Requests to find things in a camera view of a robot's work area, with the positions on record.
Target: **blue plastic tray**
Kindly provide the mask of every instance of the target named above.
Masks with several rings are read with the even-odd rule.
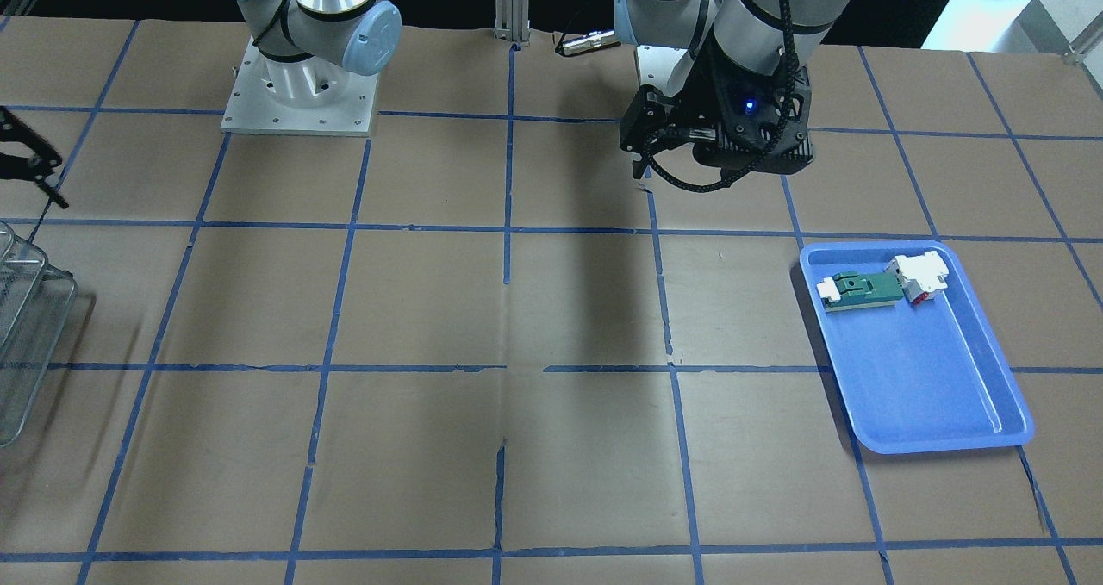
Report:
[[[843,270],[878,273],[897,255],[936,251],[949,289],[919,306],[824,310],[816,284]],[[801,269],[816,307],[846,412],[879,454],[1022,445],[1034,419],[954,252],[933,241],[804,247]]]

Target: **green terminal block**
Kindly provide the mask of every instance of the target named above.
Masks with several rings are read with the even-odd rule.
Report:
[[[817,284],[816,291],[827,311],[881,307],[903,298],[903,288],[891,273],[839,273]]]

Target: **metal mesh basket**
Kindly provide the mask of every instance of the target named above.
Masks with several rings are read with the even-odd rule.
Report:
[[[0,223],[0,447],[15,440],[76,297],[76,283]]]

